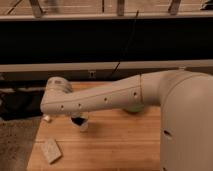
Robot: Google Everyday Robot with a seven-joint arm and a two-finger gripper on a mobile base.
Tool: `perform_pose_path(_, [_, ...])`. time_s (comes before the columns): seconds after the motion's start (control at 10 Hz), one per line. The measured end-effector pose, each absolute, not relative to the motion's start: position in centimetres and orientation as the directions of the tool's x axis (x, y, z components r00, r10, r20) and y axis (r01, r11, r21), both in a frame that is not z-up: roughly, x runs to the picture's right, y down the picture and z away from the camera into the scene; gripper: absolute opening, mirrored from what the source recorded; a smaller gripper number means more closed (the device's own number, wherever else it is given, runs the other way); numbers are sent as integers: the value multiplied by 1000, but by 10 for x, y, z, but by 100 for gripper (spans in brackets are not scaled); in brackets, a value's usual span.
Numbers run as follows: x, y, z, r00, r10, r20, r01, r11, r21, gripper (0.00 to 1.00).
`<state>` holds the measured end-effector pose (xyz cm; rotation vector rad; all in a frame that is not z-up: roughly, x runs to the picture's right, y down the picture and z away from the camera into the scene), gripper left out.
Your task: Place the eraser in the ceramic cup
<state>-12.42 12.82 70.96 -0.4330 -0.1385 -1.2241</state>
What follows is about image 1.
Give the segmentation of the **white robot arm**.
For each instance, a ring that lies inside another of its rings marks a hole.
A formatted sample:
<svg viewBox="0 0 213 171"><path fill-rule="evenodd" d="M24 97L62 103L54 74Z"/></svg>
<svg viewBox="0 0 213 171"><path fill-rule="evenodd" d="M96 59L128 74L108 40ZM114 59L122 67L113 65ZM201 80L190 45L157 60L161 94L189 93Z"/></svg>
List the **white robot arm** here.
<svg viewBox="0 0 213 171"><path fill-rule="evenodd" d="M81 91L51 77L40 109L75 116L140 104L161 108L160 171L213 171L213 75L167 70Z"/></svg>

